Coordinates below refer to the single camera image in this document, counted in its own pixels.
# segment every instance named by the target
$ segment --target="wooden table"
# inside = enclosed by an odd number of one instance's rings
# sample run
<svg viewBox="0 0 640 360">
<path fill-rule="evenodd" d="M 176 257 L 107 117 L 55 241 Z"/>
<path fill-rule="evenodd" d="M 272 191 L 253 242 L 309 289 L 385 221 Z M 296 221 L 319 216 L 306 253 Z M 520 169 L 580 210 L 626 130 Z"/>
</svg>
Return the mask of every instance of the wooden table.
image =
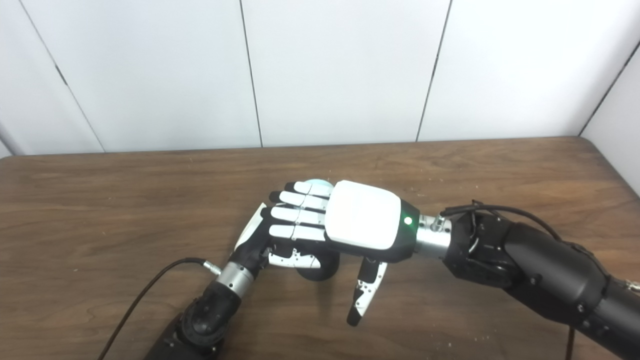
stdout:
<svg viewBox="0 0 640 360">
<path fill-rule="evenodd" d="M 245 223 L 288 181 L 349 179 L 425 214 L 471 199 L 527 209 L 640 279 L 640 201 L 580 138 L 27 156 L 0 162 L 0 359 L 93 359 L 169 262 L 224 264 Z M 263 271 L 222 359 L 562 359 L 567 328 L 415 256 L 394 264 L 357 328 L 360 260 L 314 283 Z M 211 276 L 185 265 L 145 297 L 110 359 L 141 359 Z M 613 359 L 577 335 L 575 359 Z"/>
</svg>

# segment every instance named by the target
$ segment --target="white wall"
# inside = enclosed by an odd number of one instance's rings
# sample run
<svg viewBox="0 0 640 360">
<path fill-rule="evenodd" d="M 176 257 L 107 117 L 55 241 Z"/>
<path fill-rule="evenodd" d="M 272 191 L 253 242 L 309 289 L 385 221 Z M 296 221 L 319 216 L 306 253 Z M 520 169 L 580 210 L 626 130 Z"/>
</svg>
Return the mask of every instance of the white wall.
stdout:
<svg viewBox="0 0 640 360">
<path fill-rule="evenodd" d="M 638 0 L 454 0 L 420 140 L 577 135 L 638 40 Z"/>
<path fill-rule="evenodd" d="M 23 0 L 107 151 L 260 146 L 237 0 Z"/>
<path fill-rule="evenodd" d="M 102 152 L 14 0 L 0 0 L 0 133 L 17 154 Z"/>
<path fill-rule="evenodd" d="M 244 0 L 265 146 L 415 141 L 449 0 Z"/>
<path fill-rule="evenodd" d="M 18 154 L 577 135 L 640 40 L 636 0 L 23 1 Z"/>
<path fill-rule="evenodd" d="M 6 158 L 7 156 L 11 156 L 11 151 L 4 146 L 3 142 L 0 142 L 0 159 Z"/>
<path fill-rule="evenodd" d="M 620 74 L 582 135 L 640 195 L 640 51 Z"/>
</svg>

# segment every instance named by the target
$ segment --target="robotic hand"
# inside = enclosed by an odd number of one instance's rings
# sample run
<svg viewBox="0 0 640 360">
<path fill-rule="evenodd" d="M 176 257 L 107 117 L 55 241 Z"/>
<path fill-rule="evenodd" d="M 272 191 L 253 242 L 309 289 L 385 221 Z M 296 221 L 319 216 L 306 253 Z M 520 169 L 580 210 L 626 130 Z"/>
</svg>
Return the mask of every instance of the robotic hand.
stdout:
<svg viewBox="0 0 640 360">
<path fill-rule="evenodd" d="M 387 263 L 418 252 L 441 259 L 460 279 L 503 289 L 623 359 L 639 359 L 640 298 L 630 290 L 640 286 L 612 277 L 590 252 L 530 213 L 474 202 L 429 217 L 391 192 L 351 181 L 289 183 L 269 198 L 276 204 L 258 208 L 221 274 L 167 327 L 146 360 L 214 359 L 260 270 L 284 266 L 321 281 L 337 271 L 341 252 L 363 257 L 351 325 L 362 319 Z M 497 211 L 529 217 L 549 233 Z"/>
<path fill-rule="evenodd" d="M 418 250 L 442 258 L 449 245 L 450 221 L 443 221 L 439 231 L 432 231 L 435 218 L 420 215 L 397 195 L 373 186 L 351 181 L 339 181 L 335 187 L 296 182 L 287 184 L 285 191 L 271 193 L 269 199 L 277 205 L 262 210 L 262 216 L 273 224 L 269 235 L 279 239 L 269 255 L 271 264 L 290 264 L 307 279 L 323 280 L 335 273 L 339 253 L 363 257 L 347 317 L 352 326 L 358 325 L 367 311 L 387 263 L 408 259 Z M 292 251 L 290 246 L 302 250 Z M 306 250 L 309 248 L 322 250 L 314 253 Z M 336 255 L 322 255 L 327 252 Z M 320 256 L 330 261 L 323 263 Z M 317 275 L 300 270 L 316 266 L 326 270 Z"/>
</svg>

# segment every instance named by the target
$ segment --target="black wire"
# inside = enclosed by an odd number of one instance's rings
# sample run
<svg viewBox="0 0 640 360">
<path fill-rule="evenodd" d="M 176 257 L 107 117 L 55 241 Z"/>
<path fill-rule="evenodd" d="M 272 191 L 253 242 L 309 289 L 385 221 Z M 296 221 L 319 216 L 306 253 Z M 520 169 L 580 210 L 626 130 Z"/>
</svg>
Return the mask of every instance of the black wire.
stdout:
<svg viewBox="0 0 640 360">
<path fill-rule="evenodd" d="M 502 206 L 502 205 L 486 205 L 483 204 L 482 202 L 479 201 L 475 201 L 473 200 L 473 204 L 472 205 L 462 205 L 462 206 L 453 206 L 451 208 L 445 208 L 444 211 L 442 211 L 440 213 L 441 216 L 443 217 L 449 217 L 451 215 L 457 215 L 457 214 L 462 214 L 462 213 L 468 213 L 468 212 L 475 212 L 477 210 L 485 210 L 485 211 L 489 211 L 490 213 L 493 213 L 494 215 L 500 217 L 496 211 L 505 211 L 508 213 L 514 213 L 517 215 L 521 215 L 525 218 L 528 218 L 534 222 L 536 222 L 536 224 L 542 226 L 542 228 L 544 228 L 544 230 L 546 230 L 551 236 L 553 236 L 554 239 L 556 239 L 557 241 L 562 241 L 562 237 L 560 237 L 560 234 L 558 234 L 556 232 L 556 230 L 554 230 L 553 227 L 551 227 L 551 225 L 547 224 L 544 220 L 542 220 L 541 218 L 537 217 L 536 215 L 533 215 L 532 213 L 528 212 L 528 211 L 524 211 L 522 209 L 518 209 L 518 208 L 512 208 L 511 206 Z M 566 352 L 564 354 L 564 360 L 571 360 L 571 357 L 573 356 L 573 341 L 575 339 L 575 329 L 572 326 L 569 326 L 569 335 L 567 337 L 566 340 Z"/>
<path fill-rule="evenodd" d="M 449 217 L 451 215 L 457 215 L 462 213 L 468 213 L 469 211 L 475 210 L 487 210 L 487 211 L 506 211 L 508 213 L 514 213 L 521 215 L 523 217 L 529 218 L 536 222 L 538 225 L 542 226 L 544 230 L 546 230 L 554 239 L 558 241 L 562 241 L 560 234 L 558 234 L 553 227 L 549 226 L 544 220 L 533 215 L 528 211 L 524 211 L 518 208 L 512 208 L 511 206 L 502 206 L 502 205 L 486 205 L 486 204 L 476 204 L 476 205 L 462 205 L 462 206 L 454 206 L 452 208 L 445 208 L 444 211 L 440 213 L 443 217 Z"/>
<path fill-rule="evenodd" d="M 575 338 L 575 329 L 569 326 L 569 337 L 566 340 L 566 353 L 564 354 L 564 360 L 571 360 L 573 355 L 573 339 Z"/>
<path fill-rule="evenodd" d="M 206 261 L 207 260 L 200 259 L 200 258 L 184 258 L 184 259 L 180 259 L 178 261 L 174 261 L 173 263 L 170 263 L 166 268 L 160 270 L 160 272 L 153 279 L 151 279 L 151 281 L 149 281 L 149 283 L 145 286 L 145 288 L 142 289 L 142 291 L 140 292 L 140 294 L 138 294 L 136 299 L 133 300 L 133 302 L 131 303 L 131 306 L 129 306 L 129 309 L 127 310 L 127 312 L 122 317 L 122 320 L 120 321 L 120 323 L 118 324 L 116 329 L 113 331 L 113 334 L 111 334 L 111 337 L 109 338 L 107 343 L 104 345 L 104 348 L 102 349 L 102 352 L 100 353 L 100 356 L 98 356 L 98 360 L 103 360 L 104 359 L 104 356 L 107 354 L 107 351 L 109 351 L 109 348 L 111 347 L 111 344 L 113 344 L 113 341 L 116 340 L 116 336 L 118 336 L 118 333 L 120 332 L 120 330 L 124 326 L 124 323 L 127 322 L 127 319 L 129 318 L 129 316 L 131 316 L 131 313 L 133 312 L 133 309 L 136 308 L 136 305 L 138 305 L 138 303 L 140 302 L 142 297 L 145 296 L 147 291 L 149 291 L 149 289 L 151 289 L 151 286 L 153 286 L 156 283 L 156 281 L 158 281 L 162 277 L 162 275 L 164 275 L 164 273 L 166 273 L 167 271 L 171 270 L 176 265 L 180 265 L 180 264 L 184 264 L 184 263 L 196 263 L 196 264 L 203 265 Z"/>
</svg>

